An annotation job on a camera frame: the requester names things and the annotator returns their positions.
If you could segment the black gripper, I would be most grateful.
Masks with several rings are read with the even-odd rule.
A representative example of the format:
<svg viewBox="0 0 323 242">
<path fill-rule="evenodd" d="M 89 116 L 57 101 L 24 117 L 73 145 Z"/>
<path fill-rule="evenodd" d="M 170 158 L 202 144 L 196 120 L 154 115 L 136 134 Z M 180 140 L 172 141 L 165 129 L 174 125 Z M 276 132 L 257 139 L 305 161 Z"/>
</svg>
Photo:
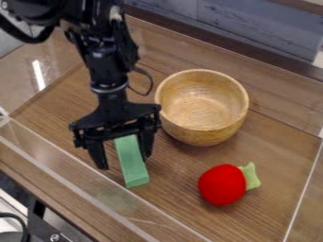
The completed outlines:
<svg viewBox="0 0 323 242">
<path fill-rule="evenodd" d="M 158 104 L 129 101 L 125 90 L 98 94 L 97 108 L 69 124 L 74 147 L 88 150 L 98 169 L 108 169 L 102 141 L 137 134 L 142 159 L 150 156 L 153 134 L 161 126 L 160 111 Z"/>
</svg>

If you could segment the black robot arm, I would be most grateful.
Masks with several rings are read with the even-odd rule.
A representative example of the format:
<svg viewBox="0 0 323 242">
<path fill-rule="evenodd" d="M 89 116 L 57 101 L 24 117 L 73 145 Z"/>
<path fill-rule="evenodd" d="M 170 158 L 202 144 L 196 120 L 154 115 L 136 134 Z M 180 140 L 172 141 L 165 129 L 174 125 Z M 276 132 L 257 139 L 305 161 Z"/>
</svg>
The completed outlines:
<svg viewBox="0 0 323 242">
<path fill-rule="evenodd" d="M 133 135 L 138 154 L 148 158 L 161 107 L 126 99 L 126 74 L 142 70 L 136 67 L 138 46 L 128 32 L 122 0 L 0 0 L 0 9 L 0 29 L 18 41 L 42 43 L 60 28 L 77 48 L 98 106 L 69 124 L 74 146 L 88 150 L 97 168 L 106 169 L 104 142 Z"/>
</svg>

